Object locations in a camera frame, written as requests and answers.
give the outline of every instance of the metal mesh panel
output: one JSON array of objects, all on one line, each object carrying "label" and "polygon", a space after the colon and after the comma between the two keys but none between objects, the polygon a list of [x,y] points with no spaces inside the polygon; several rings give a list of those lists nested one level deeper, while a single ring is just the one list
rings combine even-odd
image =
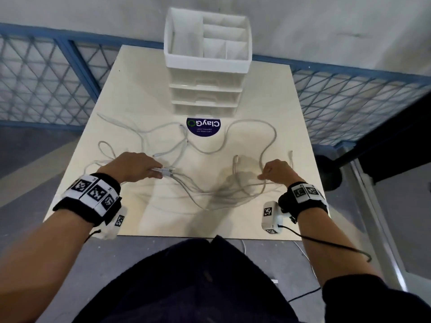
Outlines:
[{"label": "metal mesh panel", "polygon": [[292,73],[313,144],[357,140],[431,90],[429,85],[293,67]]},{"label": "metal mesh panel", "polygon": [[93,108],[52,39],[0,35],[0,120],[79,126]]},{"label": "metal mesh panel", "polygon": [[102,89],[120,48],[90,43],[75,44]]}]

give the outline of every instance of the cable connector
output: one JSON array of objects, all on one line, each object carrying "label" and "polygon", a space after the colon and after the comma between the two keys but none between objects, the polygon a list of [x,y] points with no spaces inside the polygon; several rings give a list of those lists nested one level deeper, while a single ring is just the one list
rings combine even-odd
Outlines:
[{"label": "cable connector", "polygon": [[162,176],[164,176],[164,177],[172,177],[172,171],[174,169],[170,169],[170,168],[153,168],[152,170],[160,172],[162,174]]}]

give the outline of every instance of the black sleeve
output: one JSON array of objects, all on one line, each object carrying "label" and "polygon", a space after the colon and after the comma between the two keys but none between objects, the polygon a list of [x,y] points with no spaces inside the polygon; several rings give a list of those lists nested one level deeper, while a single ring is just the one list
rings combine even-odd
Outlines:
[{"label": "black sleeve", "polygon": [[431,307],[418,296],[393,290],[377,276],[348,275],[322,289],[325,322],[429,322]]}]

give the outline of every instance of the hand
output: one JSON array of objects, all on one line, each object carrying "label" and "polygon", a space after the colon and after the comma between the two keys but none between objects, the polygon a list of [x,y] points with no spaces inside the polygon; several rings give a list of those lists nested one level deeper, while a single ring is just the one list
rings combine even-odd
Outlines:
[{"label": "hand", "polygon": [[162,174],[151,170],[161,168],[162,165],[145,153],[124,152],[112,162],[97,170],[109,174],[119,183],[136,182],[144,178],[162,179]]},{"label": "hand", "polygon": [[274,183],[281,183],[286,187],[302,179],[286,161],[274,160],[265,164],[262,173],[257,176],[259,180],[271,180]]}]

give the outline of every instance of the tangled cable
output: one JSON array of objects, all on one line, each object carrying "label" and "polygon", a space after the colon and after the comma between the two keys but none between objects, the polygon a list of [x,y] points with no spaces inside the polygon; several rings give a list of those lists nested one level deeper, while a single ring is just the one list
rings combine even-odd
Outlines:
[{"label": "tangled cable", "polygon": [[[170,166],[166,167],[166,169],[171,170],[171,174],[169,175],[169,177],[171,179],[173,179],[177,184],[179,184],[185,190],[188,197],[190,197],[191,201],[196,206],[201,208],[202,210],[212,211],[212,210],[218,210],[218,209],[223,209],[223,208],[232,208],[232,207],[241,206],[247,202],[250,202],[252,199],[258,197],[259,195],[263,194],[265,192],[266,185],[273,184],[273,183],[267,183],[266,181],[263,181],[262,183],[251,183],[251,184],[242,185],[240,178],[239,178],[239,174],[237,172],[237,164],[239,162],[238,155],[235,155],[232,159],[232,176],[233,176],[232,182],[229,183],[227,186],[223,186],[223,187],[219,187],[219,188],[215,188],[215,189],[211,189],[211,190],[205,190],[205,189],[199,187],[193,181],[193,179],[191,177],[189,177],[188,175],[186,175],[184,173],[176,173],[174,170],[177,163],[183,157],[187,147],[192,147],[195,150],[197,150],[198,152],[205,154],[205,155],[211,155],[211,154],[220,152],[226,146],[230,128],[235,124],[246,123],[246,122],[258,122],[258,123],[266,124],[267,126],[271,127],[272,130],[274,131],[274,136],[273,136],[271,142],[262,150],[262,152],[260,153],[260,156],[259,156],[259,168],[262,170],[263,169],[262,158],[263,158],[265,152],[267,151],[267,149],[277,139],[277,130],[275,129],[275,127],[273,125],[271,125],[270,123],[268,123],[266,121],[259,120],[259,119],[240,119],[240,120],[233,121],[231,124],[229,124],[229,126],[227,127],[227,129],[224,133],[224,138],[223,138],[221,146],[218,147],[218,149],[216,149],[214,151],[207,152],[207,151],[201,150],[200,148],[198,148],[193,143],[193,141],[189,140],[188,129],[180,122],[169,122],[169,123],[157,126],[157,127],[150,129],[150,130],[142,130],[142,129],[139,129],[137,127],[131,127],[130,125],[127,125],[127,124],[125,124],[125,123],[123,123],[117,119],[107,117],[103,114],[98,113],[97,115],[101,119],[103,119],[104,121],[106,121],[110,124],[113,124],[115,126],[124,128],[126,130],[129,130],[129,131],[132,131],[133,133],[135,133],[139,137],[139,140],[141,143],[141,152],[144,152],[144,138],[143,138],[144,135],[152,133],[156,130],[165,128],[167,126],[177,125],[180,128],[180,132],[182,133],[183,138],[178,143],[176,143],[172,148],[170,148],[169,150],[164,151],[164,152],[155,153],[153,155],[153,157],[162,157],[164,155],[167,155],[167,154],[174,152],[178,148],[180,149],[178,157],[172,162],[172,164]],[[102,145],[106,145],[109,148],[110,153],[111,153],[110,155],[105,153],[102,150],[102,147],[101,147]],[[89,163],[85,167],[84,174],[86,173],[89,166],[91,166],[93,164],[102,166],[102,165],[105,165],[106,163],[112,161],[113,159],[115,159],[117,157],[116,153],[114,152],[114,149],[112,148],[112,146],[108,142],[101,140],[101,141],[99,141],[97,146],[98,146],[100,152],[105,157],[107,157],[107,159],[92,161],[91,163]],[[247,187],[254,187],[254,186],[262,186],[262,189],[257,193],[250,193],[247,190],[245,190],[245,188],[247,188]],[[203,207],[195,200],[195,197],[197,197],[197,196],[211,196],[212,199],[216,200],[218,203],[219,202],[224,202],[224,203],[227,202],[228,204],[225,206],[217,206],[217,207],[211,207],[211,208]]]}]

